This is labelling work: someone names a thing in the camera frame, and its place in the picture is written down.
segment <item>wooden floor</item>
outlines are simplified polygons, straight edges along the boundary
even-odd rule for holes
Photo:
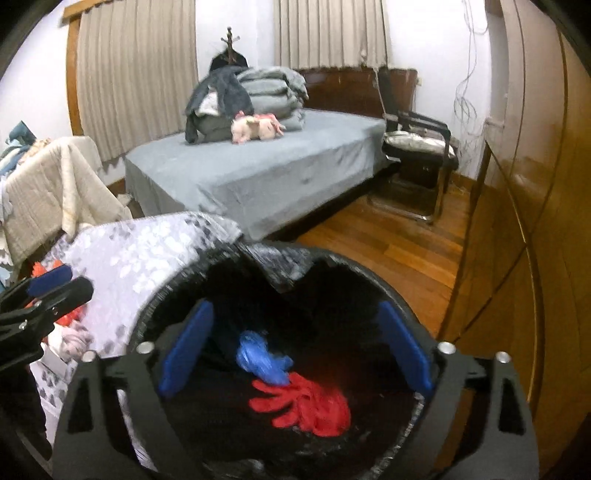
[[[349,257],[395,288],[432,335],[452,293],[468,220],[469,195],[450,186],[434,225],[386,213],[365,196],[298,238]]]

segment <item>red glove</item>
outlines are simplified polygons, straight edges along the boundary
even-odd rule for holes
[[[278,411],[291,405],[287,413],[273,419],[272,425],[279,429],[297,424],[303,432],[312,432],[319,437],[338,437],[347,431],[351,425],[351,412],[340,390],[325,390],[295,372],[289,377],[290,384],[285,387],[253,381],[252,386],[257,390],[276,396],[253,398],[248,404],[259,413]]]

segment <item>black clamp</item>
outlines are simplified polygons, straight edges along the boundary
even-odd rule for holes
[[[511,357],[462,355],[448,342],[437,345],[440,375],[421,419],[385,471],[384,480],[536,480],[538,449],[531,412]],[[460,398],[474,394],[453,463],[435,467],[453,428]]]
[[[67,265],[22,280],[0,295],[0,374],[39,360],[54,322],[92,298],[86,277],[72,280]]]
[[[56,431],[56,480],[149,480],[135,455],[117,396],[127,395],[134,430],[163,478],[205,478],[168,423],[154,389],[150,368],[158,358],[151,342],[125,356],[82,356],[68,388]]]

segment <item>white blanket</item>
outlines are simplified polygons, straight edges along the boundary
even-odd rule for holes
[[[12,213],[3,227],[15,266],[60,229],[72,240],[83,223],[101,225],[131,218],[129,209],[96,175],[100,165],[90,137],[63,137],[8,177],[5,193]]]

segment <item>curtain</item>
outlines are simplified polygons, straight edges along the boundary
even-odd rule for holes
[[[182,131],[196,83],[195,0],[115,0],[82,14],[80,121],[103,161]]]
[[[391,57],[386,0],[274,0],[275,61],[292,69],[380,67]]]

